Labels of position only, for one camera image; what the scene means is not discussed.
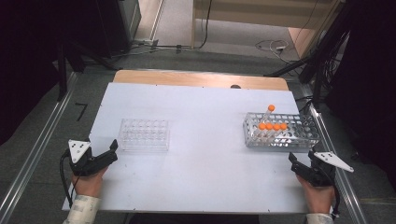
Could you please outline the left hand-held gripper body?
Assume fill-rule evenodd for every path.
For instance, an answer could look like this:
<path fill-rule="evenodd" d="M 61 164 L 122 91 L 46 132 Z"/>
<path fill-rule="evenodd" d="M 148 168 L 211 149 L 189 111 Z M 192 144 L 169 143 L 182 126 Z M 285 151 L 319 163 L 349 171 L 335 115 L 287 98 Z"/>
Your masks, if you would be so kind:
<path fill-rule="evenodd" d="M 90 142 L 69 140 L 70 167 L 75 176 L 90 176 L 108 166 L 103 156 L 94 157 Z"/>

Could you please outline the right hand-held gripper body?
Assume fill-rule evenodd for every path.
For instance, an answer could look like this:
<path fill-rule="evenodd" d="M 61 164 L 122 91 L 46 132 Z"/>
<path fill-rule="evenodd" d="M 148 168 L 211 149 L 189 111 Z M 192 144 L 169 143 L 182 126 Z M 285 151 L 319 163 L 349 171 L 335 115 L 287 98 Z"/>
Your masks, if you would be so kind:
<path fill-rule="evenodd" d="M 316 163 L 305 166 L 306 173 L 299 175 L 309 182 L 313 187 L 329 187 L 334 184 L 335 171 L 337 168 L 343 169 L 350 173 L 354 168 L 341 160 L 333 152 L 315 152 Z"/>

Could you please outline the perforated metal tube rack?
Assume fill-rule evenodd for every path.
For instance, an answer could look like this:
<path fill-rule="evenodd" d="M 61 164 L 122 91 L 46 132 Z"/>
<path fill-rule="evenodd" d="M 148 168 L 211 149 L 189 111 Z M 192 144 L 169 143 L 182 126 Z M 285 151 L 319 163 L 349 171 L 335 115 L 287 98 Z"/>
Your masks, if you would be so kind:
<path fill-rule="evenodd" d="M 255 140 L 253 132 L 258 124 L 262 122 L 264 113 L 247 113 L 243 121 L 245 145 L 249 148 L 271 151 L 271 152 L 307 152 L 316 145 L 321 137 L 318 125 L 312 116 L 271 114 L 268 122 L 273 125 L 286 123 L 288 125 L 287 135 L 282 139 L 260 138 Z"/>

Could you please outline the clear plastic tube rack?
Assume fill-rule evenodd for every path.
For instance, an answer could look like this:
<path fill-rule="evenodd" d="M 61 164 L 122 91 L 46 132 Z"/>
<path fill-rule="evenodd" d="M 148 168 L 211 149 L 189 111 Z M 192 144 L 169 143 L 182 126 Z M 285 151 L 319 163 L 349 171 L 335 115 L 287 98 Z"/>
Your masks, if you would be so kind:
<path fill-rule="evenodd" d="M 118 142 L 124 151 L 167 151 L 169 148 L 168 121 L 165 119 L 122 119 Z"/>

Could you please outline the person's left hand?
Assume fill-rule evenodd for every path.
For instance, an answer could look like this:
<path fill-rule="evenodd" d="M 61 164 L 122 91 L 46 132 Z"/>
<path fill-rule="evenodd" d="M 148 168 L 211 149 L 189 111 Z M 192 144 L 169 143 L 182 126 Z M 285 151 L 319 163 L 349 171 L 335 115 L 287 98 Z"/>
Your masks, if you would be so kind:
<path fill-rule="evenodd" d="M 100 196 L 101 188 L 103 185 L 103 176 L 105 172 L 106 168 L 90 176 L 72 175 L 72 183 L 74 185 L 77 195 L 85 195 L 98 198 Z"/>

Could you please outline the person's right hand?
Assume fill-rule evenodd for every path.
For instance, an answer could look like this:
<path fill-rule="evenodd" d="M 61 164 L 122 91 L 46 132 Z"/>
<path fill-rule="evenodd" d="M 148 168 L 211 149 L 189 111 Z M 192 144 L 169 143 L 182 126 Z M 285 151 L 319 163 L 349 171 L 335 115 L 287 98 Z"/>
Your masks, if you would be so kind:
<path fill-rule="evenodd" d="M 297 175 L 297 180 L 304 189 L 308 211 L 310 214 L 329 214 L 335 192 L 333 187 L 313 187 L 309 182 Z"/>

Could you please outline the black metal stand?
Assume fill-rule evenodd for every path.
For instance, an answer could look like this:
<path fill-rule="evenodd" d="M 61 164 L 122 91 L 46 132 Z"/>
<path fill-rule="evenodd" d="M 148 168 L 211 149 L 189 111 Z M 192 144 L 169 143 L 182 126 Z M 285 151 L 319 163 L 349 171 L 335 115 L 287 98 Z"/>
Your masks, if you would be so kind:
<path fill-rule="evenodd" d="M 325 64 L 332 59 L 335 51 L 346 38 L 353 7 L 358 0 L 346 0 L 339 14 L 335 17 L 332 25 L 326 34 L 318 42 L 313 52 L 301 60 L 287 65 L 286 67 L 266 75 L 266 77 L 280 77 L 289 71 L 303 67 L 303 71 L 298 76 L 302 84 L 308 84 L 312 79 L 315 80 L 311 105 L 318 108 L 320 102 L 320 91 L 324 78 Z"/>
<path fill-rule="evenodd" d="M 58 58 L 58 74 L 59 74 L 59 94 L 57 101 L 60 102 L 66 96 L 67 78 L 66 78 L 66 63 L 70 63 L 74 71 L 83 72 L 85 69 L 85 63 L 83 62 L 81 55 L 84 54 L 95 62 L 101 64 L 103 67 L 118 71 L 119 67 L 107 62 L 105 59 L 95 54 L 92 50 L 84 47 L 76 41 L 71 40 L 58 40 L 56 43 L 57 58 Z"/>

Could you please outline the white board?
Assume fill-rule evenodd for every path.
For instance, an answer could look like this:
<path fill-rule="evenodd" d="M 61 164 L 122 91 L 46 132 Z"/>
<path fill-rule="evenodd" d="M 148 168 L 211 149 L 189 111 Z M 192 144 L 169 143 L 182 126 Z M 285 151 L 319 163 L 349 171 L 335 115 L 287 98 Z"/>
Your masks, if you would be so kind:
<path fill-rule="evenodd" d="M 165 151 L 117 151 L 104 176 L 103 211 L 175 213 L 304 213 L 304 192 L 287 154 L 248 148 L 249 112 L 298 111 L 289 91 L 111 83 L 90 139 L 108 150 L 123 119 L 165 120 Z"/>

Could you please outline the dark curtain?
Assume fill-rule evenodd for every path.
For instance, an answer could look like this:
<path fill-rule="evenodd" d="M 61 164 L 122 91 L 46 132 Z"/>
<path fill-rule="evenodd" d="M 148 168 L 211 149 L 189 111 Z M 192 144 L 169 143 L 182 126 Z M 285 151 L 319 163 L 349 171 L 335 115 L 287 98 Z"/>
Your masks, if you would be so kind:
<path fill-rule="evenodd" d="M 89 0 L 0 0 L 0 146 L 62 79 L 62 54 L 85 65 L 72 30 Z"/>
<path fill-rule="evenodd" d="M 356 0 L 326 105 L 356 134 L 352 146 L 396 188 L 396 0 Z"/>

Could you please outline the wooden table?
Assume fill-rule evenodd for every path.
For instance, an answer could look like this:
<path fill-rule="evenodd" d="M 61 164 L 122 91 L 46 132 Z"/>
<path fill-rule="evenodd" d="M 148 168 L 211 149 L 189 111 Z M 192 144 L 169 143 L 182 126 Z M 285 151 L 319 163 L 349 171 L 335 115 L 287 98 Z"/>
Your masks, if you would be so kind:
<path fill-rule="evenodd" d="M 287 81 L 281 77 L 250 77 L 210 72 L 181 72 L 160 70 L 120 70 L 113 78 L 117 83 L 287 91 Z"/>

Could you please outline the person's dark clothing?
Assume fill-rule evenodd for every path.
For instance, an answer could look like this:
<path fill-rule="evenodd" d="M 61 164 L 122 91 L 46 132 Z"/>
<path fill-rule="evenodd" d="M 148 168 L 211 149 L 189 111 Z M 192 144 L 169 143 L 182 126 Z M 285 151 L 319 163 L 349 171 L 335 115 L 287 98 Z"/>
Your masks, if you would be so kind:
<path fill-rule="evenodd" d="M 257 215 L 137 214 L 129 224 L 260 224 Z"/>

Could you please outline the dark grey cabinet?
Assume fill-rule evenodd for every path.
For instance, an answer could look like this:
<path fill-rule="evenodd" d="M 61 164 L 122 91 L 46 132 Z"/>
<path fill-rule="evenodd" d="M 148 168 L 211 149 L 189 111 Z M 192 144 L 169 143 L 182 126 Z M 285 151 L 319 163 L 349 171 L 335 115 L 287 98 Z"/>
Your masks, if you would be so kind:
<path fill-rule="evenodd" d="M 105 31 L 107 57 L 130 49 L 141 21 L 138 0 L 97 0 Z"/>

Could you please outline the light wooden furniture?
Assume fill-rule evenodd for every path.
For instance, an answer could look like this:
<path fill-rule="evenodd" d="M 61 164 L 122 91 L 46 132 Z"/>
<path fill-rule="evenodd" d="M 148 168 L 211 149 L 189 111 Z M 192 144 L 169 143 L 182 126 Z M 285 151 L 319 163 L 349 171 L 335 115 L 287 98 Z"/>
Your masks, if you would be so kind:
<path fill-rule="evenodd" d="M 320 34 L 327 31 L 343 7 L 344 0 L 192 0 L 191 44 L 195 20 L 209 16 L 231 21 L 288 27 L 300 57 L 308 55 Z"/>

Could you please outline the aluminium floor rail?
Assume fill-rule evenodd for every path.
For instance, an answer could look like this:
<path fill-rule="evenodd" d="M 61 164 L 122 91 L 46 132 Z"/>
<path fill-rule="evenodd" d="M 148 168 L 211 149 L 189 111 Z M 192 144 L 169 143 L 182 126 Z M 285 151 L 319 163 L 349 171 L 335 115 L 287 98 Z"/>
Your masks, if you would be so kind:
<path fill-rule="evenodd" d="M 332 138 L 329 135 L 325 120 L 322 116 L 323 109 L 320 108 L 319 103 L 312 102 L 307 107 L 307 111 L 314 117 L 314 121 L 318 124 L 319 133 L 322 137 L 322 148 L 325 151 L 333 152 L 337 156 L 340 156 L 340 153 L 334 147 Z M 340 193 L 340 199 L 344 202 L 352 223 L 368 224 L 368 219 L 351 185 L 347 171 L 338 168 L 336 171 L 335 183 Z"/>
<path fill-rule="evenodd" d="M 78 82 L 78 74 L 72 72 L 67 79 L 66 84 L 69 89 L 66 91 L 64 97 L 56 103 L 52 109 L 48 120 L 40 135 L 37 137 L 35 144 L 31 148 L 29 155 L 23 163 L 20 171 L 15 179 L 11 182 L 10 187 L 6 191 L 5 199 L 0 205 L 0 224 L 7 224 L 18 201 L 20 200 L 26 186 L 44 153 L 47 144 L 56 129 L 59 120 L 67 107 L 67 104 L 74 92 L 76 83 Z"/>

